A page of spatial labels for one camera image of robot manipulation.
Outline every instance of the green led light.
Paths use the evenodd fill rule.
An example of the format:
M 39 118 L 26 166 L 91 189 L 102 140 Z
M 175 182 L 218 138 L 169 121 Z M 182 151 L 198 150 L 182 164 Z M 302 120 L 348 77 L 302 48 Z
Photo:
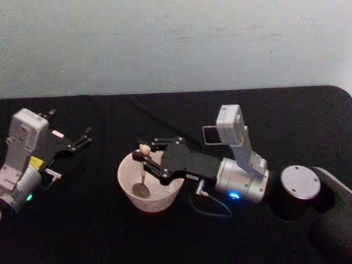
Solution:
M 27 201 L 30 201 L 31 199 L 32 199 L 32 197 L 33 197 L 33 195 L 28 195 L 28 197 L 27 197 Z

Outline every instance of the black cable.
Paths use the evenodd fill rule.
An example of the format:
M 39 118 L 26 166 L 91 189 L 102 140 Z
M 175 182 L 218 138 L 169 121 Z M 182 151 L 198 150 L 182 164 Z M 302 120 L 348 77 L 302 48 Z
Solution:
M 220 202 L 218 199 L 216 199 L 215 197 L 208 195 L 205 197 L 209 197 L 210 199 L 212 199 L 214 202 L 218 203 L 219 205 L 221 205 L 228 213 L 224 214 L 224 213 L 211 213 L 211 212 L 205 212 L 202 211 L 200 209 L 198 209 L 192 202 L 192 197 L 191 194 L 189 194 L 189 203 L 191 204 L 191 207 L 198 213 L 205 215 L 205 216 L 212 216 L 212 217 L 222 217 L 222 218 L 232 218 L 233 214 L 232 211 L 229 209 L 229 207 L 227 207 L 223 202 Z

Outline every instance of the black table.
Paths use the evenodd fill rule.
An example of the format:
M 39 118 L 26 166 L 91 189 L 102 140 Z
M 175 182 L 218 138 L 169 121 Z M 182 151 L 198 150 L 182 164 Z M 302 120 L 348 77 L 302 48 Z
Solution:
M 271 170 L 319 166 L 352 187 L 352 98 L 332 86 L 0 100 L 2 161 L 10 119 L 22 107 L 58 109 L 51 128 L 72 139 L 94 129 L 89 148 L 52 166 L 62 180 L 1 227 L 0 262 L 322 262 L 306 234 L 313 210 L 289 223 L 268 205 L 218 196 L 234 217 L 205 217 L 188 204 L 195 186 L 186 184 L 168 210 L 145 214 L 118 186 L 119 162 L 138 139 L 183 134 L 201 143 L 201 127 L 215 123 L 222 104 L 240 104 L 253 149 Z M 225 147 L 203 151 L 232 158 Z

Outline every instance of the white wall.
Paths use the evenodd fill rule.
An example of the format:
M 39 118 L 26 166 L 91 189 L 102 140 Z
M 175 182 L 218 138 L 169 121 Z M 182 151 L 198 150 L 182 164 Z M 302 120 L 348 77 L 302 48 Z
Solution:
M 336 85 L 351 0 L 1 0 L 0 97 Z

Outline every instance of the paper bowl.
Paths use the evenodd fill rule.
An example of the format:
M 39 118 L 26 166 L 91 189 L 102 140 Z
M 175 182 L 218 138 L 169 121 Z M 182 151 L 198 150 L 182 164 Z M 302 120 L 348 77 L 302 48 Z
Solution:
M 163 151 L 151 152 L 153 161 L 160 164 Z M 132 193 L 132 186 L 141 182 L 141 164 L 132 159 L 132 153 L 128 154 L 120 163 L 117 171 L 117 180 L 131 200 L 132 204 L 139 210 L 148 213 L 161 212 L 167 209 L 175 200 L 184 179 L 175 179 L 168 186 L 161 185 L 159 180 L 146 172 L 144 184 L 148 187 L 150 197 L 140 198 Z

